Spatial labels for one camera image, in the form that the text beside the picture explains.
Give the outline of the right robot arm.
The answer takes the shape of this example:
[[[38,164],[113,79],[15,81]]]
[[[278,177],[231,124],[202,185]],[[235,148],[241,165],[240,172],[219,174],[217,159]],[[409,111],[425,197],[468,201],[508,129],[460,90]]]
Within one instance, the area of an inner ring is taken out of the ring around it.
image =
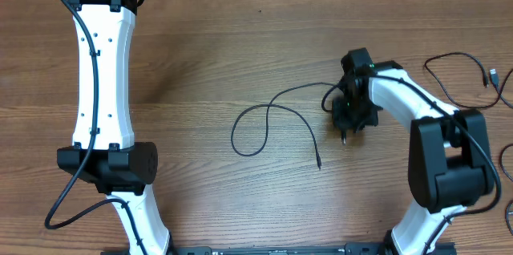
[[[332,121],[342,135],[378,125],[388,111],[410,134],[408,184],[413,200],[383,242],[361,244],[360,254],[454,254],[437,241],[455,218],[476,214],[480,197],[501,193],[491,160],[486,120],[422,89],[395,61],[374,63],[365,48],[349,51],[332,102]]]

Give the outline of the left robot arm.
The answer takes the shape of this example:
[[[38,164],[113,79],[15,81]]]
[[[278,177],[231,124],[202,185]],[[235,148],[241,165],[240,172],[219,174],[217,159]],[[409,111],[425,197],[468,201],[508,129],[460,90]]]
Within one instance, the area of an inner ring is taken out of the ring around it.
[[[138,8],[144,0],[63,0],[79,46],[79,105],[71,146],[57,151],[58,166],[96,187],[119,215],[127,254],[174,254],[172,235],[157,207],[153,183],[158,154],[138,142],[129,109],[129,56]]]

